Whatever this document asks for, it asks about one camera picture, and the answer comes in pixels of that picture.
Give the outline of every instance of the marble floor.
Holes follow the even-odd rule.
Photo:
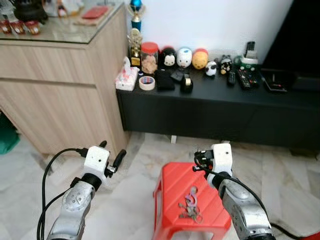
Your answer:
[[[191,162],[193,153],[218,141],[178,137],[171,144],[158,134],[131,135],[120,170],[101,187],[91,203],[83,240],[150,240],[153,234],[152,192],[161,167],[167,162]],[[233,172],[264,202],[272,222],[296,235],[320,231],[320,161],[292,156],[288,149],[232,142]],[[22,138],[0,156],[0,240],[35,240],[41,213],[41,179],[45,162]],[[80,177],[84,160],[62,157],[47,178],[47,199]],[[48,210],[46,229],[60,211],[60,201]],[[277,240],[289,240],[274,230]],[[180,232],[175,240],[203,240],[205,234]],[[224,240],[237,240],[233,227]]]

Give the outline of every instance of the clear plastic jar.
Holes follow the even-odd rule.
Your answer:
[[[154,42],[141,44],[141,70],[145,74],[154,74],[158,68],[158,45]]]

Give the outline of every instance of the blue trophy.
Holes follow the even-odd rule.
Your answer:
[[[131,0],[128,5],[128,11],[132,15],[131,25],[141,31],[141,15],[144,14],[146,7],[141,0]]]

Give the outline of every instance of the tv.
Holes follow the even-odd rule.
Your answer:
[[[292,79],[292,88],[320,91],[320,1],[294,0],[262,64]]]

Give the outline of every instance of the glass tabletop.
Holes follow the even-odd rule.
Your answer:
[[[74,44],[89,44],[95,35],[103,28],[109,19],[124,4],[116,2],[107,5],[109,10],[106,17],[97,26],[86,26],[74,24],[86,11],[97,5],[96,0],[84,0],[84,8],[77,16],[69,17],[49,17],[44,25],[40,25],[41,33],[32,35],[26,31],[25,34],[16,34],[13,30],[11,34],[0,32],[0,40],[18,41],[41,41],[59,42]]]

